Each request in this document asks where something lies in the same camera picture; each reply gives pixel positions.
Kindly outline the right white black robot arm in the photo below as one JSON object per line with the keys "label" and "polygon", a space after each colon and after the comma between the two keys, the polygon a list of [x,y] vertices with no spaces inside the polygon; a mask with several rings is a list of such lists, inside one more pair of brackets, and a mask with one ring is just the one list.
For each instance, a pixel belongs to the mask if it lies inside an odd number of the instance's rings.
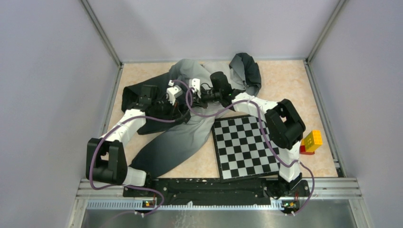
{"label": "right white black robot arm", "polygon": [[302,180],[299,166],[299,149],[306,129],[292,102],[267,101],[249,95],[245,90],[232,88],[223,72],[210,76],[212,86],[204,88],[199,79],[190,83],[194,104],[207,108],[209,103],[219,102],[225,110],[231,109],[257,117],[268,134],[271,144],[278,147],[276,156],[280,162],[278,188],[285,196],[291,196]]}

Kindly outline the grey gradient zip jacket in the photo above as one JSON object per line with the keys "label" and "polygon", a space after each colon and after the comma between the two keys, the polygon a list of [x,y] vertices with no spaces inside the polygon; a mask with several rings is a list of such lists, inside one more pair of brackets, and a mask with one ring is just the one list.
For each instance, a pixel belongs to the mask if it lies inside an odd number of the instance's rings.
{"label": "grey gradient zip jacket", "polygon": [[[165,94],[170,80],[178,79],[185,83],[198,78],[201,83],[211,85],[210,75],[221,71],[227,77],[233,89],[244,90],[256,96],[261,89],[261,74],[258,64],[247,53],[237,53],[228,64],[207,62],[200,64],[196,60],[182,59],[167,73],[155,76],[138,84],[126,86],[123,90],[121,109],[125,112],[140,96],[142,85],[159,87],[158,96]],[[193,156],[207,141],[214,124],[214,114],[222,111],[224,106],[219,102],[209,103],[206,109],[194,107],[202,114],[196,116],[189,113],[187,123],[161,123],[147,120],[138,130],[138,134],[159,132],[156,138],[145,145],[132,160],[130,167],[143,170],[152,178],[159,177]]]}

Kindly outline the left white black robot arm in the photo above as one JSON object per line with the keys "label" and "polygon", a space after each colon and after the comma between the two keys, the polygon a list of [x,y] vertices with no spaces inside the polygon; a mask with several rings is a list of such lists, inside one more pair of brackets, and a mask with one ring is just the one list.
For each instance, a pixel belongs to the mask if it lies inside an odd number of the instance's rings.
{"label": "left white black robot arm", "polygon": [[140,196],[152,192],[152,183],[147,180],[147,173],[127,165],[125,147],[136,132],[148,120],[162,123],[175,123],[181,115],[176,114],[177,99],[182,89],[173,85],[164,95],[158,95],[158,87],[144,85],[137,98],[129,99],[123,117],[106,134],[91,138],[86,148],[86,178],[93,189],[95,181],[112,185],[134,186]]}

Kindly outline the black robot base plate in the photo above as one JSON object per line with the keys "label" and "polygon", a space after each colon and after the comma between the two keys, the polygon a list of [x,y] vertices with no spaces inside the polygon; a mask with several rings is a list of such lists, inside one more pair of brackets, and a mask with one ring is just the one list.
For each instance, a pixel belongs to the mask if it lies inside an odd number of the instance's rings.
{"label": "black robot base plate", "polygon": [[126,187],[124,197],[149,197],[164,199],[163,205],[195,206],[252,206],[269,205],[274,200],[291,198],[298,200],[310,193],[308,182],[302,180],[289,190],[284,183],[273,178],[253,178],[221,182],[220,179],[154,179],[146,184],[150,191],[134,190]]}

